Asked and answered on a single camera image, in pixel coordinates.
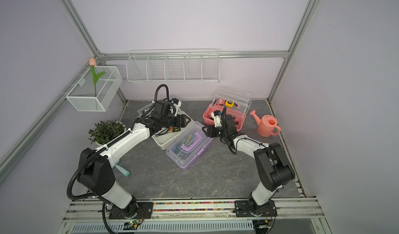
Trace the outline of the purple clear-lid toolbox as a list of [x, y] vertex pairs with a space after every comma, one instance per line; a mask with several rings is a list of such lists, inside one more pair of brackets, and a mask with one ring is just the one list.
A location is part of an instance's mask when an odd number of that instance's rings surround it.
[[166, 155], [184, 171], [187, 171], [213, 142], [213, 139], [203, 131], [204, 127], [200, 122], [195, 121], [166, 149]]

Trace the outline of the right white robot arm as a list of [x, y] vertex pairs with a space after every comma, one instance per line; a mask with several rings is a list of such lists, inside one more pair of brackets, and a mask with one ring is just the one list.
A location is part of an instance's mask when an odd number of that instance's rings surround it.
[[213, 123], [202, 128], [207, 137], [219, 138], [229, 151], [243, 152], [255, 160], [260, 182], [248, 200], [235, 202], [236, 217], [276, 217], [273, 196], [296, 177], [283, 147], [279, 143], [264, 144], [240, 134], [233, 116], [217, 110], [211, 114]]

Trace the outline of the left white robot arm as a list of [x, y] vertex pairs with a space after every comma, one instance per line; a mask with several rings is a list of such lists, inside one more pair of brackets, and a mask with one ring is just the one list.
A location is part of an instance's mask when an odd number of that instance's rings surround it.
[[79, 200], [96, 196], [103, 203], [117, 207], [123, 217], [134, 218], [139, 211], [137, 199], [116, 181], [112, 169], [136, 145], [161, 130], [185, 128], [191, 119], [178, 112], [180, 107], [181, 101], [176, 98], [156, 101], [123, 134], [97, 149], [83, 150], [79, 166], [68, 183], [67, 197]]

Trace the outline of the orange black screwdriver white box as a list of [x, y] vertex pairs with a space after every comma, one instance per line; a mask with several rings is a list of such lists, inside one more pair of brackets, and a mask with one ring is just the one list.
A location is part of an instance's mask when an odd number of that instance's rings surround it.
[[179, 132], [179, 131], [181, 131], [181, 128], [170, 127], [170, 128], [165, 129], [165, 130], [162, 130], [160, 133], [156, 134], [155, 136], [161, 136], [161, 135], [165, 135], [165, 134], [169, 134], [169, 133], [175, 133], [175, 132]]

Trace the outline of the white open toolbox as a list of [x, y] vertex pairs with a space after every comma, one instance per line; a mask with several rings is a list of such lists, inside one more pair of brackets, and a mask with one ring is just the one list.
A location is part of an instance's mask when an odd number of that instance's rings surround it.
[[179, 135], [184, 133], [188, 128], [192, 127], [194, 125], [194, 120], [190, 118], [184, 111], [182, 111], [180, 108], [177, 110], [178, 115], [186, 115], [188, 120], [187, 120], [187, 125], [184, 128], [181, 128], [178, 130], [177, 128], [162, 128], [159, 132], [151, 136], [155, 143], [162, 149], [166, 150], [169, 144], [172, 143], [174, 139], [176, 139]]

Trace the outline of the yellow tape measure pink box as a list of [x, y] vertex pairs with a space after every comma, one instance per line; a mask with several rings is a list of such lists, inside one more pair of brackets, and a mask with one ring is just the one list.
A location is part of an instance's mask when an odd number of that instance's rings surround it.
[[229, 107], [229, 108], [233, 108], [235, 106], [235, 103], [233, 101], [229, 101], [229, 100], [226, 100], [224, 104], [226, 107]]

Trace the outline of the pink open toolbox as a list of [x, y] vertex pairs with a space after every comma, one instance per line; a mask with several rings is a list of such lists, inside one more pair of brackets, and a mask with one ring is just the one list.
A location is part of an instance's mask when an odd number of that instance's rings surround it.
[[[233, 101], [235, 103], [235, 106], [233, 108], [229, 108], [225, 105], [216, 105], [217, 99]], [[228, 86], [221, 86], [215, 94], [213, 101], [210, 103], [207, 110], [203, 114], [203, 120], [205, 124], [213, 124], [214, 121], [211, 117], [211, 113], [216, 110], [223, 111], [223, 109], [226, 108], [226, 114], [232, 115], [235, 118], [237, 130], [241, 131], [244, 125], [244, 121], [246, 119], [246, 114], [249, 112], [250, 106], [250, 93]]]

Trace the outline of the pink watering can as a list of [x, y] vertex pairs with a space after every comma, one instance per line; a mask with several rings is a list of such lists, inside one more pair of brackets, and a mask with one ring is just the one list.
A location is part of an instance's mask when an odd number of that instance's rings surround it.
[[278, 126], [277, 119], [271, 115], [264, 115], [262, 118], [256, 115], [256, 111], [253, 110], [249, 113], [252, 115], [257, 124], [257, 132], [263, 137], [269, 137], [271, 135], [277, 136], [281, 132], [281, 128]]

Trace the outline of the green potted plant white pot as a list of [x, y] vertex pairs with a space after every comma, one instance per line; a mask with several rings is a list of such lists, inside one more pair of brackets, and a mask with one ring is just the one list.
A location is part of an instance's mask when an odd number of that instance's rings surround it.
[[95, 124], [95, 128], [88, 131], [89, 140], [98, 145], [104, 145], [117, 138], [127, 130], [120, 121], [101, 121]]

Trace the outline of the pink artificial tulip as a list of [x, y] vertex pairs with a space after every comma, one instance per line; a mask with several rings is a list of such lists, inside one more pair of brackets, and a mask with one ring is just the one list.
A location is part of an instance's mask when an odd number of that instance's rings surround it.
[[89, 68], [92, 74], [92, 83], [94, 85], [95, 97], [97, 97], [97, 82], [105, 74], [105, 72], [96, 73], [95, 66], [97, 62], [94, 58], [89, 59]]

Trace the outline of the teal handled tool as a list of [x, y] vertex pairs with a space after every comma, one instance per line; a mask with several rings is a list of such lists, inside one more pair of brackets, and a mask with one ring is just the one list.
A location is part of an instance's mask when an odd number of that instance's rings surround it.
[[119, 165], [119, 162], [120, 162], [120, 160], [118, 160], [118, 161], [115, 163], [114, 167], [115, 167], [118, 171], [120, 171], [124, 176], [128, 177], [128, 176], [130, 175], [130, 172], [129, 172], [127, 169], [125, 169], [124, 167], [120, 166], [120, 165]]

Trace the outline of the white mesh wall basket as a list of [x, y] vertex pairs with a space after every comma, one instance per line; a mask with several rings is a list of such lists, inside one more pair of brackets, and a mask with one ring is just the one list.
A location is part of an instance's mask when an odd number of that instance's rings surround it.
[[77, 111], [105, 112], [122, 81], [116, 66], [94, 66], [88, 68], [65, 97]]

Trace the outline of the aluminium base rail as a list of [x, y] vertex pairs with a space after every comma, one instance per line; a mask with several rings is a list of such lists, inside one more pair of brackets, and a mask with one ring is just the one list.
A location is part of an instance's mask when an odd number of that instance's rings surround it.
[[69, 206], [59, 234], [275, 234], [280, 229], [294, 233], [330, 234], [326, 217], [315, 198], [277, 198], [262, 216], [244, 211], [245, 199], [140, 200], [141, 211], [125, 219], [106, 210], [99, 200], [74, 201]]

